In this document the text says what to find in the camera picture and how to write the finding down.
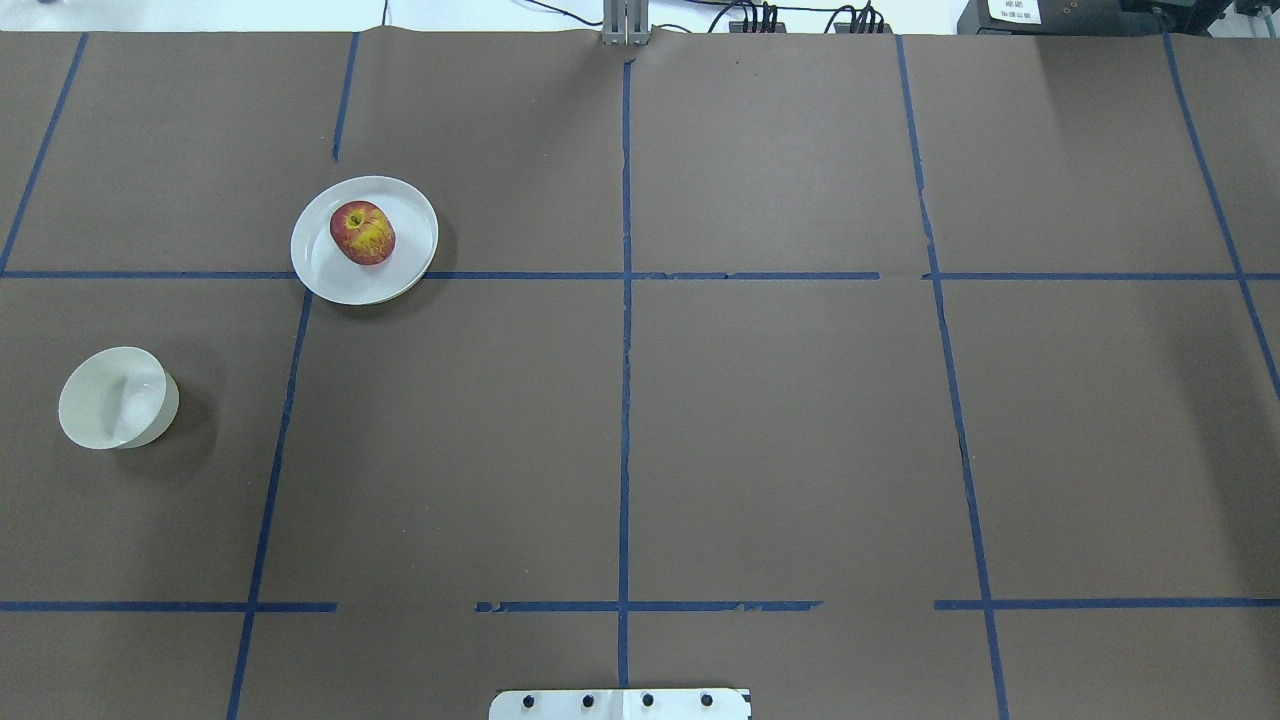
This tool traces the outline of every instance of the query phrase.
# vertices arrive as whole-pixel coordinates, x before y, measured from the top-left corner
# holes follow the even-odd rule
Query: black cable
[[[716,13],[716,19],[712,20],[712,27],[707,28],[707,32],[716,32],[716,26],[719,23],[719,19],[723,18],[724,13],[730,12],[732,8],[742,8],[742,29],[746,29],[746,9],[750,8],[751,9],[751,26],[753,27],[755,26],[755,23],[756,23],[756,18],[755,18],[755,3],[750,3],[748,0],[733,0],[732,3],[716,3],[716,4],[717,5],[724,5],[724,6],[721,8],[719,13]]]
[[[581,15],[575,15],[573,13],[570,13],[568,10],[557,8],[554,5],[548,5],[547,3],[540,3],[539,0],[525,0],[525,3],[529,3],[531,5],[538,5],[539,8],[547,8],[548,10],[552,10],[552,12],[559,13],[562,15],[573,18],[575,20],[585,24],[586,27],[603,27],[604,26],[604,20],[600,20],[598,23],[593,23],[591,20],[589,20],[589,19],[581,17]]]
[[[884,15],[879,13],[876,8],[872,8],[872,0],[867,0],[863,5],[861,12],[858,14],[858,33],[870,35],[884,32]]]
[[[822,28],[823,35],[831,32],[831,27],[836,24],[836,18],[838,18],[840,13],[844,13],[845,10],[849,10],[849,23],[850,28],[852,28],[852,23],[858,22],[858,8],[854,8],[852,5],[841,5],[840,9],[831,14],[831,19],[827,20],[827,27]]]
[[[778,6],[764,4],[763,32],[778,32]]]

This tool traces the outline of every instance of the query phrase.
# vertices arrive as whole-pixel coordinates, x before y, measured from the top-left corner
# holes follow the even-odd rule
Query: red apple
[[[352,263],[376,265],[396,250],[396,231],[381,208],[352,200],[329,218],[329,234]]]

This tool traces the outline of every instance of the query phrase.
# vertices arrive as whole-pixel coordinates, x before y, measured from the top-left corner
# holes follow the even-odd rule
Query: blue tape line
[[[77,281],[296,281],[293,272],[200,272],[200,270],[6,270],[14,279],[77,279]]]
[[[298,384],[298,361],[302,357],[302,341],[307,334],[307,320],[311,318],[312,297],[314,295],[310,290],[303,293],[302,311],[298,314],[298,332],[293,341],[293,360],[289,363],[289,382],[284,389],[284,409],[280,411],[280,432],[275,438],[275,457],[271,460],[271,479],[266,486],[266,503],[262,509],[262,525],[257,533],[257,551],[253,553],[253,575],[248,585],[248,609],[244,612],[244,626],[241,630],[239,655],[236,659],[236,674],[232,679],[232,696],[227,706],[227,720],[234,720],[239,712],[239,696],[244,685],[244,666],[248,662],[248,647],[253,637],[253,615],[257,611],[257,597],[262,587],[266,544],[271,537],[275,497],[280,487],[280,466],[284,464],[284,438],[289,432],[289,419],[293,415],[293,393]]]
[[[618,687],[631,684],[631,63],[622,64],[622,418],[618,457]]]
[[[36,178],[40,177],[40,168],[45,164],[45,155],[49,154],[49,143],[54,140],[54,131],[58,129],[58,119],[63,115],[63,108],[67,106],[67,96],[72,92],[72,82],[76,79],[76,70],[79,69],[81,59],[84,56],[84,46],[88,45],[88,33],[82,32],[81,40],[76,45],[76,55],[72,56],[72,64],[67,68],[67,79],[63,81],[63,90],[58,94],[58,102],[54,104],[54,114],[49,118],[49,126],[45,127],[45,137],[40,141],[40,150],[36,152],[36,161],[31,164],[31,174],[27,176],[27,187],[22,191],[22,200],[18,201],[18,210],[13,214],[13,223],[9,225],[9,236],[4,241],[4,251],[0,251],[0,273],[9,265],[9,255],[13,254],[13,246],[18,241],[18,231],[22,228],[22,218],[27,214],[27,204],[31,202],[31,195],[36,191]]]
[[[969,505],[969,533],[973,538],[973,555],[978,568],[978,587],[984,601],[991,601],[991,578],[987,573],[987,553],[982,539],[982,521],[978,518],[978,493],[973,483],[973,466],[969,462],[969,439],[965,433],[964,410],[960,405],[960,384],[956,380],[955,356],[951,351],[951,331],[947,328],[947,315],[942,297],[942,269],[938,264],[937,245],[933,238],[933,223],[924,204],[924,164],[920,158],[920,141],[915,126],[915,108],[911,102],[911,83],[906,69],[906,49],[902,36],[893,36],[897,44],[897,68],[902,79],[902,105],[906,110],[906,128],[911,141],[911,161],[915,164],[915,187],[920,200],[920,224],[928,241],[929,274],[933,284],[933,304],[938,314],[938,332],[942,336],[942,357],[946,363],[947,387],[951,391],[951,415],[955,420],[956,438],[960,445],[960,464],[964,470],[965,501]],[[1000,657],[1000,639],[996,635],[996,614],[984,611],[987,625],[987,650],[991,655],[991,676],[996,687],[996,707],[1001,720],[1009,720],[1009,696],[1005,692],[1005,669]]]
[[[820,600],[722,600],[632,602],[632,612],[809,612]]]
[[[1280,597],[1059,597],[1029,600],[940,600],[934,610],[1133,610],[1180,607],[1280,607]]]
[[[637,281],[878,281],[879,273],[635,273]]]
[[[337,602],[260,602],[255,612],[337,612]]]
[[[342,101],[338,104],[338,122],[333,127],[333,161],[338,161],[342,150],[342,128],[347,123],[347,101],[351,100],[351,78],[356,74],[356,50],[360,47],[360,33],[351,33],[351,50],[347,51],[347,77],[342,81]]]
[[[621,281],[622,273],[439,270],[429,272],[422,278],[428,281]]]
[[[0,601],[0,612],[244,612],[247,602]],[[265,602],[259,612],[337,612],[335,602]]]
[[[244,612],[243,602],[8,601],[0,612]]]
[[[920,279],[940,281],[1139,281],[1139,282],[1198,282],[1234,281],[1231,273],[928,273]]]
[[[809,612],[820,600],[710,600],[710,601],[600,601],[477,602],[476,612]]]
[[[248,664],[248,644],[253,637],[255,612],[244,612],[244,624],[241,625],[239,653],[236,656],[236,671],[232,675],[232,697],[227,703],[227,720],[236,720],[239,715],[239,696],[244,687],[244,667]]]
[[[1213,204],[1213,214],[1217,215],[1217,227],[1222,231],[1222,241],[1226,243],[1226,252],[1231,256],[1231,266],[1235,269],[1236,281],[1240,284],[1240,293],[1244,296],[1244,306],[1249,310],[1249,322],[1253,323],[1253,334],[1258,338],[1258,347],[1262,350],[1262,359],[1266,361],[1267,373],[1271,375],[1271,389],[1280,398],[1280,373],[1276,372],[1275,357],[1271,356],[1271,345],[1267,342],[1267,333],[1262,329],[1262,319],[1258,309],[1253,304],[1253,293],[1249,291],[1249,281],[1244,274],[1244,265],[1240,263],[1240,254],[1235,249],[1235,240],[1231,237],[1231,228],[1226,223],[1226,213],[1222,210],[1222,201],[1217,196],[1217,186],[1213,184],[1213,174],[1208,170],[1208,161],[1204,160],[1204,150],[1201,147],[1199,133],[1196,132],[1196,123],[1192,120],[1192,109],[1187,102],[1187,94],[1183,92],[1183,78],[1178,73],[1178,58],[1174,56],[1174,41],[1166,32],[1165,58],[1169,60],[1169,74],[1174,79],[1174,94],[1178,95],[1178,105],[1183,110],[1183,122],[1187,123],[1187,135],[1192,140],[1192,150],[1196,151],[1196,161],[1199,164],[1201,176],[1204,178],[1204,187],[1208,190],[1208,199]]]
[[[486,615],[498,612],[617,612],[617,610],[618,603],[609,600],[476,603],[476,612]]]

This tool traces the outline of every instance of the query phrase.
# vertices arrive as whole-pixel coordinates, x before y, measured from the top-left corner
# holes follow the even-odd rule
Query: table surface
[[[0,37],[0,716],[616,685],[1280,715],[1280,146],[1240,141],[1277,67],[1184,37]],[[440,249],[333,305],[292,224],[371,173]],[[178,418],[78,448],[58,393],[115,345]]]

